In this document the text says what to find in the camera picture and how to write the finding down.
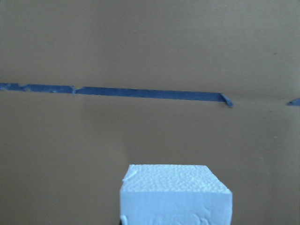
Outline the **light blue foam block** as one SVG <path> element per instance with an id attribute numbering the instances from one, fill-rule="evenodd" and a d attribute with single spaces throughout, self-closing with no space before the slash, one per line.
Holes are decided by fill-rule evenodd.
<path id="1" fill-rule="evenodd" d="M 229 225 L 233 194 L 205 165 L 129 165 L 122 225 Z"/>

